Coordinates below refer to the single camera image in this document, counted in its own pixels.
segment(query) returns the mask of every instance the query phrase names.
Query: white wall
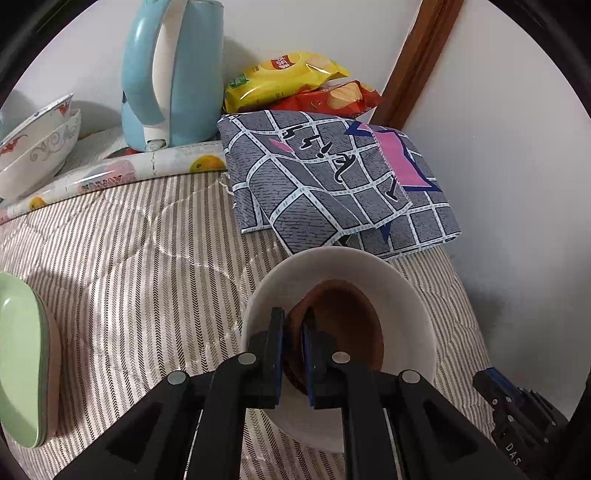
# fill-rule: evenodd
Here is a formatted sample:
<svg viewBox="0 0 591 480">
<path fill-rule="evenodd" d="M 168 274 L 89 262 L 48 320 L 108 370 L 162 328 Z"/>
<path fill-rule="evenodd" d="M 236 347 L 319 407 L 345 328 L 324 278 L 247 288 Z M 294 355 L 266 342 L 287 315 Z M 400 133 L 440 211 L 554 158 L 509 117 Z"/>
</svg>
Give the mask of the white wall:
<svg viewBox="0 0 591 480">
<path fill-rule="evenodd" d="M 565 414 L 591 366 L 591 120 L 558 68 L 466 0 L 405 132 L 463 235 L 449 244 L 491 360 Z"/>
<path fill-rule="evenodd" d="M 99 0 L 70 23 L 31 64 L 6 101 L 6 131 L 69 92 L 83 102 L 83 134 L 116 125 L 125 39 L 140 1 Z M 226 80 L 261 61 L 309 50 L 338 61 L 381 91 L 420 0 L 223 3 Z"/>
</svg>

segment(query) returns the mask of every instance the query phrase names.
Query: folded cloth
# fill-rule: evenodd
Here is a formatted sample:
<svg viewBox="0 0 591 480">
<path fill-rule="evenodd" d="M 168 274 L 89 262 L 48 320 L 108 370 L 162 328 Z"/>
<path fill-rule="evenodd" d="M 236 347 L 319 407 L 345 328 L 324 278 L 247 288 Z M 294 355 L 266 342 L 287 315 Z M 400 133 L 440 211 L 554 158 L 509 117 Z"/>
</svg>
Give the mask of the folded cloth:
<svg viewBox="0 0 591 480">
<path fill-rule="evenodd" d="M 225 115 L 217 125 L 242 233 L 272 228 L 290 254 L 338 244 L 383 259 L 460 234 L 402 132 L 289 111 Z"/>
</svg>

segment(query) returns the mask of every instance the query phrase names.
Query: wooden door frame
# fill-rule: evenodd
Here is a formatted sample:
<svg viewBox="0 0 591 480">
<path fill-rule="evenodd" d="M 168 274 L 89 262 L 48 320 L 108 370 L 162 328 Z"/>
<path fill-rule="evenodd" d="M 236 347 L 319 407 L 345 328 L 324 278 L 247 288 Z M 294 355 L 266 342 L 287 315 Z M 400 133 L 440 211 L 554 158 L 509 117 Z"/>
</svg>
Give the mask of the wooden door frame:
<svg viewBox="0 0 591 480">
<path fill-rule="evenodd" d="M 401 129 L 410 116 L 464 0 L 423 0 L 371 123 Z"/>
</svg>

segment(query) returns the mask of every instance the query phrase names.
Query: ceramic bowl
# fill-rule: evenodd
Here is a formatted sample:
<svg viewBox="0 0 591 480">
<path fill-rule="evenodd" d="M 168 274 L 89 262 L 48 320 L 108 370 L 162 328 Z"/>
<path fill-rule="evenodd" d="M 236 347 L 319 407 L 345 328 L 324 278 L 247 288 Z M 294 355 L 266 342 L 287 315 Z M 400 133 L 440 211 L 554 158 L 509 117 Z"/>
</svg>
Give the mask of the ceramic bowl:
<svg viewBox="0 0 591 480">
<path fill-rule="evenodd" d="M 250 337 L 267 328 L 272 307 L 282 307 L 287 314 L 312 288 L 328 279 L 353 284 L 373 305 L 384 336 L 382 371 L 398 374 L 413 369 L 433 382 L 435 332 L 417 292 L 385 261 L 349 247 L 312 248 L 273 268 L 249 300 L 241 350 L 247 351 Z M 277 427 L 305 445 L 330 452 L 344 450 L 340 410 L 314 410 L 285 374 L 279 405 L 265 412 Z"/>
<path fill-rule="evenodd" d="M 8 167 L 70 117 L 71 93 L 31 115 L 0 143 L 0 170 Z"/>
<path fill-rule="evenodd" d="M 26 283 L 0 272 L 0 420 L 25 448 L 56 431 L 60 365 L 52 315 Z"/>
<path fill-rule="evenodd" d="M 0 168 L 0 197 L 4 201 L 34 192 L 63 167 L 80 133 L 80 109 L 71 113 L 56 130 Z"/>
</svg>

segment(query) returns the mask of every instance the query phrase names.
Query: striped fabric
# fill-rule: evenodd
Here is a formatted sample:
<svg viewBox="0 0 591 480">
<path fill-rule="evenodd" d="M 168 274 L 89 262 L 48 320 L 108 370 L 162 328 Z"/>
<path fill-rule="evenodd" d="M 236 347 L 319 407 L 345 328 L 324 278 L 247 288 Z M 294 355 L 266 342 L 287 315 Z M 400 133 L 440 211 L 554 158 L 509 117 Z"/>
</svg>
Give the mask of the striped fabric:
<svg viewBox="0 0 591 480">
<path fill-rule="evenodd" d="M 9 447 L 31 479 L 50 479 L 168 372 L 215 369 L 238 353 L 241 312 L 286 254 L 271 231 L 241 235 L 224 174 L 155 179 L 76 197 L 0 226 L 0 270 L 27 283 L 60 329 L 55 438 Z M 488 366 L 464 288 L 440 247 L 391 261 L 427 305 L 436 387 L 485 433 L 471 386 Z M 241 477 L 341 479 L 341 455 L 300 444 L 246 414 Z"/>
</svg>

